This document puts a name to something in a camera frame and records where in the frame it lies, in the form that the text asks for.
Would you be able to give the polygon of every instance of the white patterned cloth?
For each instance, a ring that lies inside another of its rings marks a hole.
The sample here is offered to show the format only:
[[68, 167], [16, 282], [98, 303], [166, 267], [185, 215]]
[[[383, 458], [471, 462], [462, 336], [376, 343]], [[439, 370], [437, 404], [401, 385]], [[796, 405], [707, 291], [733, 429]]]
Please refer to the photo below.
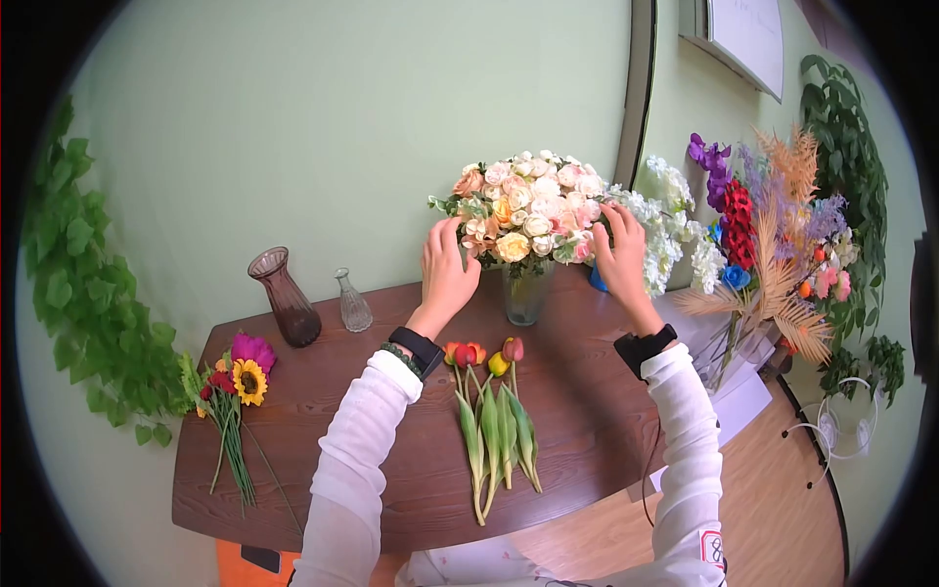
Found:
[[[624, 587], [711, 586], [724, 581], [717, 502], [721, 497], [717, 416], [679, 344], [641, 367], [665, 433], [662, 500], [655, 512], [655, 560], [600, 579], [560, 581], [526, 559], [507, 536], [458, 547], [416, 552], [395, 580], [399, 587], [521, 585]], [[352, 381], [327, 435], [313, 476], [303, 552], [294, 563], [296, 587], [365, 587], [380, 551], [378, 469], [394, 443], [394, 430], [423, 385], [385, 350]]]

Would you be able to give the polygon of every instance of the wooden floor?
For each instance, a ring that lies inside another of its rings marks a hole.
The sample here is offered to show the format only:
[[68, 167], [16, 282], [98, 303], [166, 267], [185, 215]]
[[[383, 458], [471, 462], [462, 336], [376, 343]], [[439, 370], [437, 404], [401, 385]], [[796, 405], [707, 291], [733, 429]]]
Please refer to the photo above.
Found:
[[[730, 585], [842, 585], [844, 551], [835, 500], [808, 436], [796, 430], [792, 404], [774, 381], [773, 402], [721, 450], [720, 502]], [[646, 499], [650, 515], [661, 494]], [[568, 516], [512, 534], [518, 549], [559, 579], [603, 577], [652, 560], [642, 503], [625, 491]], [[382, 555], [372, 587], [393, 585], [405, 556]]]

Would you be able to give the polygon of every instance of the wooden table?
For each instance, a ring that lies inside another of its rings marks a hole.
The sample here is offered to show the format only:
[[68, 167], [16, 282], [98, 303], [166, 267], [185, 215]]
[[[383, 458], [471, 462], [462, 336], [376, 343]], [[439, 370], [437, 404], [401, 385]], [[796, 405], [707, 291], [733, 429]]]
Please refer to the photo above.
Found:
[[[576, 511], [637, 482], [655, 440], [657, 411], [646, 386], [613, 350], [625, 333], [620, 306], [587, 283], [587, 268], [559, 266], [538, 323], [512, 325], [502, 304], [501, 272], [484, 272], [479, 290], [440, 335], [438, 342], [475, 341], [489, 353], [506, 336], [522, 336], [525, 358], [517, 366], [519, 395], [537, 431], [537, 494], [516, 468], [513, 489], [498, 489], [486, 525], [476, 524], [470, 467], [457, 420], [453, 372], [442, 364], [428, 379], [420, 401], [408, 408], [397, 441], [382, 466], [383, 552], [438, 548], [509, 533]], [[326, 434], [348, 384], [391, 331], [404, 324], [421, 299], [421, 285], [364, 294], [375, 315], [365, 332], [347, 332], [338, 299], [322, 301], [323, 332], [309, 347], [293, 349], [277, 331], [272, 314], [212, 329], [200, 364], [210, 364], [243, 330], [264, 336], [278, 362], [261, 408], [243, 411], [303, 526], [310, 481]], [[480, 377], [484, 369], [477, 367]], [[179, 434], [173, 479], [173, 522], [223, 540], [275, 550], [300, 551], [301, 538], [268, 469], [242, 432], [257, 507], [244, 518], [227, 461], [212, 495], [208, 488], [219, 453], [219, 434], [194, 412]], [[663, 466], [660, 441], [651, 471]]]

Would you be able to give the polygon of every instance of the brown glass vase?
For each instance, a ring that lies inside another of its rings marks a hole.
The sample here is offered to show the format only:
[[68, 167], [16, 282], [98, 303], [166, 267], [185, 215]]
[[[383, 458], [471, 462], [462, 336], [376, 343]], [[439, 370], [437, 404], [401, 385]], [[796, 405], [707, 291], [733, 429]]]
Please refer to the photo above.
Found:
[[281, 336], [291, 347], [302, 348], [316, 340], [323, 324], [290, 277], [288, 255], [286, 247], [268, 249], [251, 262], [248, 275], [264, 284]]

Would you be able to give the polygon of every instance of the whiteboard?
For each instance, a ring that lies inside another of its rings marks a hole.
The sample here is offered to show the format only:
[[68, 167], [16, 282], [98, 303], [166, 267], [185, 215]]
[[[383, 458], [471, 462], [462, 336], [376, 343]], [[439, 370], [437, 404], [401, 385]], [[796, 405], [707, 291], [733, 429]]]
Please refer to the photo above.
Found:
[[782, 18], [778, 0], [709, 0], [708, 38], [782, 102]]

